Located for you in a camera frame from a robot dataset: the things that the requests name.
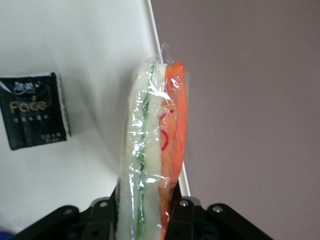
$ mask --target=screw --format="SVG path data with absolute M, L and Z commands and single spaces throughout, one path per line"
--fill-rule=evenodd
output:
M 107 205 L 108 205 L 108 203 L 106 201 L 102 201 L 99 206 L 100 206 L 100 208 L 104 208 Z
M 68 208 L 68 209 L 64 210 L 63 215 L 68 215 L 70 213 L 72 213 L 72 209 Z
M 181 200 L 180 201 L 180 205 L 183 206 L 183 207 L 186 207 L 189 205 L 188 201 L 187 200 Z
M 223 211 L 222 207 L 215 205 L 212 208 L 213 211 L 215 211 L 216 213 L 221 213 Z

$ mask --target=mauve wall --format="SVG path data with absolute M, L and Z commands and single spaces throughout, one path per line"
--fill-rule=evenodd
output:
M 185 165 L 203 207 L 320 239 L 320 1 L 152 0 L 191 72 Z

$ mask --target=black tissue package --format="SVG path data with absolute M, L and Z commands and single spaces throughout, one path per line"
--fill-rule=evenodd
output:
M 66 141 L 70 130 L 63 100 L 54 72 L 0 77 L 0 107 L 11 150 Z

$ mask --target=green stem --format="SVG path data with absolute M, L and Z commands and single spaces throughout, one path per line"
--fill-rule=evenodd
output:
M 145 144 L 146 144 L 146 124 L 147 119 L 149 115 L 149 101 L 150 101 L 150 93 L 149 89 L 152 84 L 152 77 L 154 75 L 154 68 L 155 65 L 151 66 L 150 70 L 150 76 L 149 76 L 149 83 L 148 83 L 148 92 L 146 93 L 146 96 L 142 102 L 142 111 L 143 111 L 143 117 L 142 117 L 142 136 L 141 136 L 141 145 L 138 150 L 137 154 L 137 160 L 140 163 L 140 176 L 139 176 L 139 183 L 138 183 L 138 189 L 139 189 L 139 203 L 138 203 L 138 224 L 137 224 L 137 239 L 140 240 L 144 234 L 145 230 L 145 213 L 144 213 L 144 206 L 143 206 L 143 200 L 144 200 L 144 180 L 146 178 L 146 164 L 145 164 Z

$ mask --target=purple wall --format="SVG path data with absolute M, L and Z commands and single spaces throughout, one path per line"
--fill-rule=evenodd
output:
M 320 239 L 320 1 L 152 0 L 191 73 L 185 165 L 203 207 Z

